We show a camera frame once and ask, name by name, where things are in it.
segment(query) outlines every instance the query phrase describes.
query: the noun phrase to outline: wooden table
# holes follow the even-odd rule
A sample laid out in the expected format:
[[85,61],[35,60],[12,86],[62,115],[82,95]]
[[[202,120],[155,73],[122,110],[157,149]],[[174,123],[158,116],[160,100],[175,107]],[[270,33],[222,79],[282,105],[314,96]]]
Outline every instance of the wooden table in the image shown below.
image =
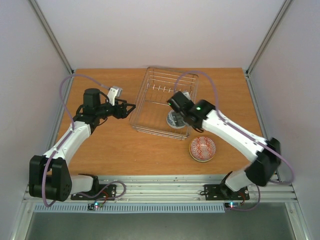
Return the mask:
[[[241,68],[198,69],[212,77],[219,93],[220,110],[231,120],[254,134],[261,135],[254,105]],[[134,103],[146,69],[78,69],[77,74],[88,75],[106,86],[123,88],[121,99]],[[87,88],[99,88],[83,77],[76,77],[69,94],[67,107],[72,115],[83,103]],[[214,104],[213,90],[209,81],[199,76],[197,101],[205,99]],[[58,137],[70,125],[64,114]],[[216,144],[212,160],[200,163],[190,156],[188,147],[196,136],[208,136]],[[186,140],[172,139],[137,132],[126,119],[109,117],[82,144],[74,155],[69,171],[71,174],[94,175],[189,175],[226,174],[238,170],[249,162],[231,145],[210,132],[192,130]]]

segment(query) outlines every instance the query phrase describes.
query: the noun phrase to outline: metal wire basket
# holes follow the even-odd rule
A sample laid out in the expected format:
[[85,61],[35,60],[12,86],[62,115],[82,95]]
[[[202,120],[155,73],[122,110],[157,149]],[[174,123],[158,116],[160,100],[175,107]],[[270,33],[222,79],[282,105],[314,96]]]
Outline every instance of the metal wire basket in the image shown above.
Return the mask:
[[[139,132],[164,136],[174,139],[186,139],[191,131],[190,126],[180,129],[172,128],[167,123],[171,107],[167,100],[174,94],[175,82],[183,72],[148,67],[136,97],[136,109],[130,117],[130,123]],[[198,75],[190,73],[178,82],[176,91],[187,91],[192,101],[196,99]]]

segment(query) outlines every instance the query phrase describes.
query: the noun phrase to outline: bowl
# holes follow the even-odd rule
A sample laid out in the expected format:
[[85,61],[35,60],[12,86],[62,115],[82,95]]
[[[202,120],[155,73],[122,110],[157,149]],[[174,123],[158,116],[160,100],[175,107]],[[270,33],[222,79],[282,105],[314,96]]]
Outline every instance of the bowl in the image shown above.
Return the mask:
[[182,116],[173,110],[166,116],[166,123],[173,129],[182,129],[186,126]]
[[214,157],[216,145],[211,138],[198,136],[190,142],[189,153],[194,160],[205,163]]

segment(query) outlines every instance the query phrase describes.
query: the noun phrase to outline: white wall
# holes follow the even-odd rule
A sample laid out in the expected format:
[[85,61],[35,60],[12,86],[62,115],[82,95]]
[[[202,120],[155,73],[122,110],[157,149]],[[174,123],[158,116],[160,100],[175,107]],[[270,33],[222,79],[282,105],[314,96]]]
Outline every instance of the white wall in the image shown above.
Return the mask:
[[320,1],[295,0],[253,70],[270,136],[292,163],[293,184],[314,240],[320,239]]
[[74,69],[246,69],[284,0],[38,0]]
[[9,239],[30,158],[48,144],[67,71],[28,1],[0,5],[0,238]]

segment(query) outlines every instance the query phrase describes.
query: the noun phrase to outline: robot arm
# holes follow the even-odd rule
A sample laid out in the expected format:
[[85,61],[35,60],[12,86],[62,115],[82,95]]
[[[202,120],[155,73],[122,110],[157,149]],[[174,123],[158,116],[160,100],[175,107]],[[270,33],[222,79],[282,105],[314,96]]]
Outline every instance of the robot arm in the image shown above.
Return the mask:
[[[29,164],[29,193],[33,197],[42,197],[42,178],[45,165],[49,157],[53,155],[46,176],[45,195],[47,199],[65,201],[70,194],[88,192],[99,187],[99,181],[93,175],[70,176],[68,165],[81,146],[81,144],[100,125],[100,120],[107,120],[113,116],[117,119],[126,118],[136,107],[125,100],[118,99],[122,89],[111,87],[105,95],[99,89],[86,89],[83,94],[83,104],[77,109],[74,116],[74,128],[72,124],[62,138],[44,155],[33,156]],[[100,95],[106,98],[101,103]]]
[[[265,150],[263,145],[280,153],[279,141],[275,138],[267,140],[247,131],[223,114],[218,114],[215,106],[206,100],[200,100],[197,104],[194,104],[187,92],[182,93],[179,91],[167,102],[196,131],[203,132],[203,130],[206,130],[221,137],[238,149],[251,162],[249,166],[243,169],[228,173],[222,180],[220,190],[226,199],[229,199],[234,192],[250,184],[265,186],[268,183],[280,165],[281,160]],[[255,141],[248,139],[236,128],[242,130],[242,132]]]

